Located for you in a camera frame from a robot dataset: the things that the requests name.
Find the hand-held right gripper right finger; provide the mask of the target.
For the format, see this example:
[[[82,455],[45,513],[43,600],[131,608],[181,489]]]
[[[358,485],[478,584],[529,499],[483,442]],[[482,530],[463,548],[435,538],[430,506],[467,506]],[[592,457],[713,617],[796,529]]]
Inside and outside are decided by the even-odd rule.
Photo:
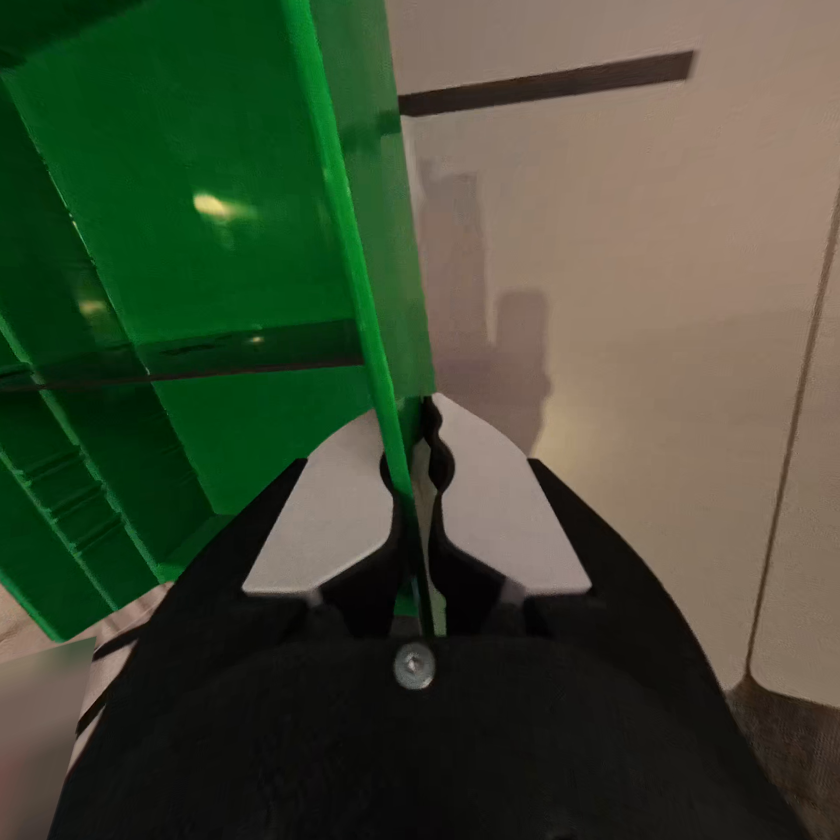
[[[527,456],[443,394],[423,406],[432,581],[448,599],[585,595],[592,582]]]

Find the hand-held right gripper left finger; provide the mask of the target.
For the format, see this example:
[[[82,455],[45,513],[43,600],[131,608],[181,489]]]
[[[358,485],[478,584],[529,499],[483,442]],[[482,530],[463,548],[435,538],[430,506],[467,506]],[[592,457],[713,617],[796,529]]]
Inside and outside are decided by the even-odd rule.
[[[399,584],[402,514],[382,467],[375,410],[316,447],[271,527],[242,591],[311,605],[379,597]]]

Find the green plastic bin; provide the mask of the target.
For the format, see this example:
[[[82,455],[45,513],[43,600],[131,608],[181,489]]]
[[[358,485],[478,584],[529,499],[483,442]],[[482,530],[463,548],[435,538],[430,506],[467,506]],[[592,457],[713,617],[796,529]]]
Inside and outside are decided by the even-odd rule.
[[[364,364],[2,393],[2,586],[64,643],[434,390],[383,2],[2,2],[2,365],[351,319]]]

